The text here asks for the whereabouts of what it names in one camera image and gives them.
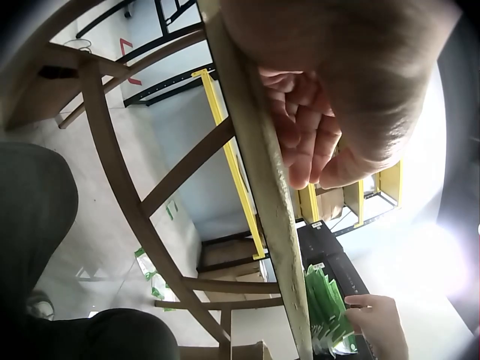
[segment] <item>knee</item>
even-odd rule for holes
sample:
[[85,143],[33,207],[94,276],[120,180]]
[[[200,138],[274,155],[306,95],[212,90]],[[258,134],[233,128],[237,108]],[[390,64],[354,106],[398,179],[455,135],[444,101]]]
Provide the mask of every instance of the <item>knee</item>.
[[36,166],[37,181],[42,187],[41,196],[47,197],[50,218],[59,228],[70,228],[78,210],[78,191],[72,172],[65,159],[58,153],[37,146],[30,149]]
[[131,355],[131,359],[180,359],[172,331],[152,314],[134,309],[110,309],[92,320],[96,323],[95,338],[101,341],[102,351],[124,357]]

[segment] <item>finger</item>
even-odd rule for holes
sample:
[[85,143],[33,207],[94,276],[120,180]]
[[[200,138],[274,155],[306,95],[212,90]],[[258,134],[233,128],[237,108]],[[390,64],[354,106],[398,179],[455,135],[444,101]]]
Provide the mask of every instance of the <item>finger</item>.
[[278,142],[285,147],[297,146],[300,141],[300,133],[294,120],[285,109],[285,94],[273,89],[268,89],[266,94]]
[[297,146],[297,159],[289,169],[289,182],[295,189],[303,189],[309,183],[315,138],[321,117],[321,113],[307,106],[299,106],[297,110],[296,120],[300,131],[300,142]]
[[292,74],[280,74],[277,76],[261,76],[262,83],[267,88],[288,93],[295,87],[294,78]]
[[287,94],[287,101],[309,106],[314,101],[318,90],[318,81],[309,79],[305,74],[297,75],[293,90]]
[[258,67],[258,72],[261,76],[275,76],[280,74],[301,74],[302,71],[278,71],[269,68],[264,68],[262,66]]
[[381,170],[378,164],[356,156],[350,148],[344,148],[334,156],[320,173],[322,189],[347,186]]
[[353,331],[355,331],[355,334],[360,335],[362,333],[362,325],[367,319],[366,314],[360,309],[350,308],[345,311],[345,316],[347,317],[348,321],[350,321],[353,327]]
[[280,151],[282,152],[283,164],[289,168],[297,159],[297,151],[295,148],[285,147],[280,144]]
[[330,161],[338,140],[342,136],[336,118],[323,115],[315,139],[315,149],[312,158],[310,182],[315,184],[320,179],[320,173]]
[[378,303],[378,297],[372,294],[345,296],[345,304],[361,305],[363,307],[374,306]]

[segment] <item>shoe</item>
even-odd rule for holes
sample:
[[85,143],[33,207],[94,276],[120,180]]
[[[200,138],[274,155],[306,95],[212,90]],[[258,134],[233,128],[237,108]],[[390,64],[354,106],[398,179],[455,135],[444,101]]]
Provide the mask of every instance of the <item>shoe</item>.
[[53,320],[55,309],[45,292],[33,290],[26,303],[27,314],[40,319]]

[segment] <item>white label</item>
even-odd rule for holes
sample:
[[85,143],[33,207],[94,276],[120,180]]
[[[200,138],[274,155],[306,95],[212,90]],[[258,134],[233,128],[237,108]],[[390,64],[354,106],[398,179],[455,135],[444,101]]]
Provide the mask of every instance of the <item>white label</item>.
[[312,265],[314,270],[318,270],[318,269],[323,269],[325,267],[325,264],[324,263],[319,263],[319,264],[315,264],[315,265]]

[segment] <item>wooden rail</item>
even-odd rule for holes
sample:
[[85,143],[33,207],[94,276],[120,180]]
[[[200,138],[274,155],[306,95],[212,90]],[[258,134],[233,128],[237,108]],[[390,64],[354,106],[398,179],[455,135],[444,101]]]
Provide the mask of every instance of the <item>wooden rail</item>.
[[[281,297],[278,297],[278,298],[270,298],[270,299],[244,300],[244,301],[202,302],[202,305],[208,310],[222,310],[224,308],[229,308],[232,310],[261,309],[261,308],[271,308],[274,306],[282,306],[283,300]],[[155,300],[155,306],[158,308],[190,310],[189,305],[182,303],[181,301]]]
[[278,294],[280,289],[277,283],[261,283],[248,281],[226,281],[197,279],[184,277],[183,282],[192,290],[226,292],[230,294]]

